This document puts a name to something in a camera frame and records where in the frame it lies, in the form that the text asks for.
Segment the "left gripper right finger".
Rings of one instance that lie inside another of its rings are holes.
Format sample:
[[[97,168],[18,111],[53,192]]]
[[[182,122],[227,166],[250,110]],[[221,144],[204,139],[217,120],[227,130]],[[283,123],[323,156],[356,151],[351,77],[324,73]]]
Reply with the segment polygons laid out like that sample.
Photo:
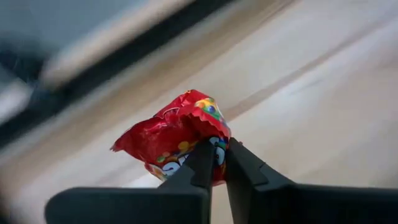
[[[226,185],[234,223],[397,224],[397,190],[296,183],[230,139]]]

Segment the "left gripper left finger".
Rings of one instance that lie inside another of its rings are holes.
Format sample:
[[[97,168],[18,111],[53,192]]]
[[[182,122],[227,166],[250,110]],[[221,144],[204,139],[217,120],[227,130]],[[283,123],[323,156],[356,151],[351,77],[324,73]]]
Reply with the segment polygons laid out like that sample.
[[[50,224],[209,223],[215,147],[199,142],[186,161],[157,188],[75,187],[45,206]]]

